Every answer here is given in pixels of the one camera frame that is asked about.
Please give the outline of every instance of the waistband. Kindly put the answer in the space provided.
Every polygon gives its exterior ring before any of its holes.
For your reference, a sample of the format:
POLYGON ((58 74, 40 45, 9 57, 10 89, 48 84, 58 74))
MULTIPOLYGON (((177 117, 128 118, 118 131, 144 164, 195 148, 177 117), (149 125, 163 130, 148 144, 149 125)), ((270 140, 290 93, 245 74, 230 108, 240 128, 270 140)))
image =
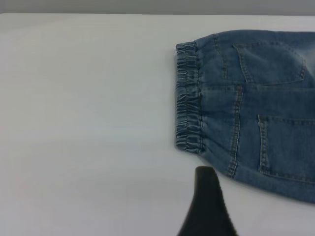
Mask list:
POLYGON ((176 147, 200 154, 202 116, 196 42, 176 45, 176 147))

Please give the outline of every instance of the blue denim jeans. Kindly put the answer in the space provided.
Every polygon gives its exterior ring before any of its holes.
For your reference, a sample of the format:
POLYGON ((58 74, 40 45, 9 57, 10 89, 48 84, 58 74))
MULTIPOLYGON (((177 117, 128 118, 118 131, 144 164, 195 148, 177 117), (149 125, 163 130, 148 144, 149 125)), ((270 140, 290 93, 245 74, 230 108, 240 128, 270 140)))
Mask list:
POLYGON ((315 203, 315 32, 228 31, 176 49, 176 146, 315 203))

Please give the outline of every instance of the black plastic piece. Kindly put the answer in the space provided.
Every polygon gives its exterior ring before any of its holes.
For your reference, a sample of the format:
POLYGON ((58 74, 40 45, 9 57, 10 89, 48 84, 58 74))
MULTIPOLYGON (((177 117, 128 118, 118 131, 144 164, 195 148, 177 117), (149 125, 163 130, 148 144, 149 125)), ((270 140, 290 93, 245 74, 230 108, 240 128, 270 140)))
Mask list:
POLYGON ((194 197, 178 236, 237 236, 211 167, 196 168, 194 197))

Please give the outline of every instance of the white table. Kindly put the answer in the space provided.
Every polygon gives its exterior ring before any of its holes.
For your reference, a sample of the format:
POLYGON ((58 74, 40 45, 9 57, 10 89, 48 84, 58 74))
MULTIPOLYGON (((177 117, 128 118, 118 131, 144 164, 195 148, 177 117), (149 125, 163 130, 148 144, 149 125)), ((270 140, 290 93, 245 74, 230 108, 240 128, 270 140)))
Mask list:
MULTIPOLYGON (((315 17, 0 15, 0 235, 175 236, 204 162, 174 148, 175 45, 315 17)), ((315 206, 223 176, 240 236, 313 236, 315 206)))

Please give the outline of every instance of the light blue denim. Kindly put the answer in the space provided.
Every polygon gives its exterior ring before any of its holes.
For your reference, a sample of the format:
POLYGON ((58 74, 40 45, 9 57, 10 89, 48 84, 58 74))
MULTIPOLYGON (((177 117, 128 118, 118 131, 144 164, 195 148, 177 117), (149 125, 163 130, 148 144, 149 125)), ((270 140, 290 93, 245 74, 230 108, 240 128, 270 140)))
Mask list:
POLYGON ((315 203, 315 32, 228 31, 176 49, 176 146, 315 203))

